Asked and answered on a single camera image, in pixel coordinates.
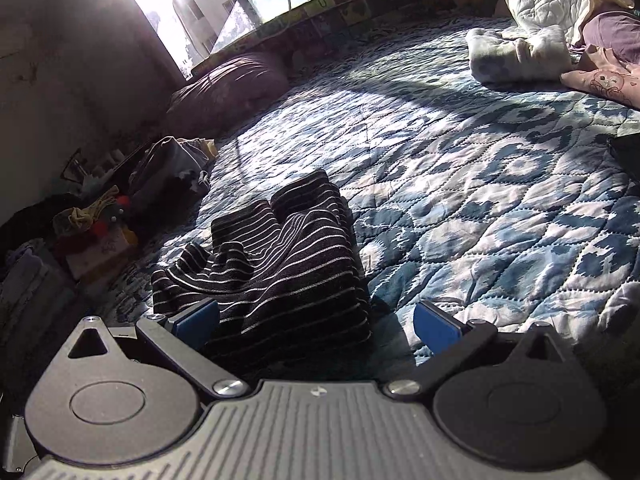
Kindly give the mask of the red plush toy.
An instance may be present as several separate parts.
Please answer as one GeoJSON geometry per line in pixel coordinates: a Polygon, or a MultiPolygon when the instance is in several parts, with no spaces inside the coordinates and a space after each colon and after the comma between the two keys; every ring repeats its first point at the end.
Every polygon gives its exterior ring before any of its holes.
{"type": "Polygon", "coordinates": [[[90,233],[97,238],[104,237],[108,231],[122,221],[130,209],[130,198],[126,195],[107,197],[96,207],[90,233]]]}

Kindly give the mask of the black rectangular device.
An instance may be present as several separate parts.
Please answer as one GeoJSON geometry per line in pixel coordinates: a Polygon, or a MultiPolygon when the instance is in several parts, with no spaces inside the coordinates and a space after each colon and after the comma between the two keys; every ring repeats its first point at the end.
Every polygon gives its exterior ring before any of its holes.
{"type": "Polygon", "coordinates": [[[608,138],[608,150],[627,176],[640,183],[640,134],[608,138]]]}

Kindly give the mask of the olive yellow cloth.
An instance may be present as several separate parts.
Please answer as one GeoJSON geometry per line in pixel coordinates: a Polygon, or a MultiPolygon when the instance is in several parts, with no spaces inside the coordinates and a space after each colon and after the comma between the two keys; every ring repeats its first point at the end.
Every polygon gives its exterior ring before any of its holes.
{"type": "Polygon", "coordinates": [[[101,214],[116,204],[119,196],[117,185],[111,186],[100,198],[85,208],[72,207],[56,214],[52,220],[56,236],[87,232],[101,217],[101,214]]]}

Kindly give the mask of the mauve rolled duvet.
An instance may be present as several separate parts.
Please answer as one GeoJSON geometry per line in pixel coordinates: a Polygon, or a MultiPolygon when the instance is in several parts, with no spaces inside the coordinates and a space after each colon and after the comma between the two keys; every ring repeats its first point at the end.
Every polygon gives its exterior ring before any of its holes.
{"type": "Polygon", "coordinates": [[[270,107],[289,88],[280,58],[264,52],[242,54],[176,91],[163,129],[178,138],[216,136],[270,107]]]}

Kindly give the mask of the purple garment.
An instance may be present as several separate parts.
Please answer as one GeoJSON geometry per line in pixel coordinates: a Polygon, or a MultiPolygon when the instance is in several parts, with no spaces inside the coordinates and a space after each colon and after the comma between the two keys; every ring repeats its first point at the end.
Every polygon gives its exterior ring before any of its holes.
{"type": "Polygon", "coordinates": [[[585,44],[612,49],[621,59],[638,64],[640,60],[640,22],[625,11],[605,11],[590,18],[582,29],[585,44]]]}

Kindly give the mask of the blue white quilted bedspread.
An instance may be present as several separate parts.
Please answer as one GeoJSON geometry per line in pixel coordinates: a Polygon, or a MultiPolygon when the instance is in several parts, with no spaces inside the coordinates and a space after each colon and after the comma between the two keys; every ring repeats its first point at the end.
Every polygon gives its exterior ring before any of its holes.
{"type": "Polygon", "coordinates": [[[322,66],[224,140],[212,187],[98,299],[114,325],[153,305],[152,273],[210,225],[322,169],[354,216],[372,341],[329,370],[390,378],[427,360],[411,327],[425,300],[505,333],[546,322],[595,373],[639,365],[639,188],[608,144],[635,110],[556,84],[486,88],[472,22],[409,28],[322,66]]]}

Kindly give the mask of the black white striped garment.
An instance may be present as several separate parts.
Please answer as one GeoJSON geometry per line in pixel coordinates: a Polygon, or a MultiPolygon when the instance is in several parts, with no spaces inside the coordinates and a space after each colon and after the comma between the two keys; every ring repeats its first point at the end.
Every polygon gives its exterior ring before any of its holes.
{"type": "Polygon", "coordinates": [[[352,214],[322,170],[215,219],[212,244],[190,243],[152,274],[155,312],[216,301],[204,351],[220,360],[340,348],[371,336],[352,214]]]}

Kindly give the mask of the pink cartoon print garment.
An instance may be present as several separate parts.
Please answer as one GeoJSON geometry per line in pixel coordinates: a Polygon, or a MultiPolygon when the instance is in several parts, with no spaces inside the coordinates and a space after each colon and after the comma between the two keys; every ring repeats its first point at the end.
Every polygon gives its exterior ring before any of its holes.
{"type": "Polygon", "coordinates": [[[564,86],[638,110],[639,65],[621,60],[612,49],[585,48],[576,68],[560,76],[564,86]]]}

